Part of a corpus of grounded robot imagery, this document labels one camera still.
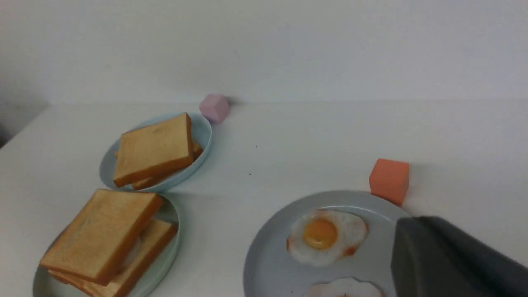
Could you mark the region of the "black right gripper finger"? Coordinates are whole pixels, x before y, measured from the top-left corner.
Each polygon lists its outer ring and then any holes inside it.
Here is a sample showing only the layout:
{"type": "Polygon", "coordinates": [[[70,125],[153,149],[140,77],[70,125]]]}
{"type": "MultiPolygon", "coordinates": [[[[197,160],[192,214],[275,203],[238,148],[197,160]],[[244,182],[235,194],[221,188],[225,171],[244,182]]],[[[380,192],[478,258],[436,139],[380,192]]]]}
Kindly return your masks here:
{"type": "Polygon", "coordinates": [[[526,297],[528,270],[440,217],[397,221],[391,274],[398,297],[526,297]]]}

